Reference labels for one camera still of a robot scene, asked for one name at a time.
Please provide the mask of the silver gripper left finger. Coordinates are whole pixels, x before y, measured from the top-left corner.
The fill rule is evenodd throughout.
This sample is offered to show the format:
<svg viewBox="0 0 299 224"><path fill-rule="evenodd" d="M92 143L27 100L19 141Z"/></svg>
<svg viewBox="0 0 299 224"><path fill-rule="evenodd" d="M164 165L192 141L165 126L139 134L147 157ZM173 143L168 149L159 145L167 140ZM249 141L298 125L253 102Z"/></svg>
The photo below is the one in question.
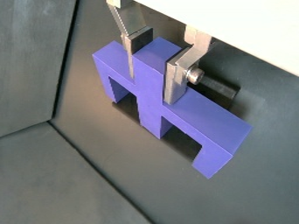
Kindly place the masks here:
<svg viewBox="0 0 299 224"><path fill-rule="evenodd" d="M129 75L135 77L132 55L153 41L153 29L145 25L140 3L135 0L107 0L107 6L120 30Z"/></svg>

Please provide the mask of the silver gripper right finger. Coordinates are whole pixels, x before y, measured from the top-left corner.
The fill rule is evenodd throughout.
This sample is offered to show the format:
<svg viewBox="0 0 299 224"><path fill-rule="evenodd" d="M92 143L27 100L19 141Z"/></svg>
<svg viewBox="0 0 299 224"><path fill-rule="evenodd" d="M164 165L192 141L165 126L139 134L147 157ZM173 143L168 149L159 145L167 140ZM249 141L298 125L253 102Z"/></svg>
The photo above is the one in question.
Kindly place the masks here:
<svg viewBox="0 0 299 224"><path fill-rule="evenodd" d="M184 41L189 44L167 61L163 100L173 104L184 95L187 83L197 84L204 72L197 67L201 56L211 46L211 35L187 25Z"/></svg>

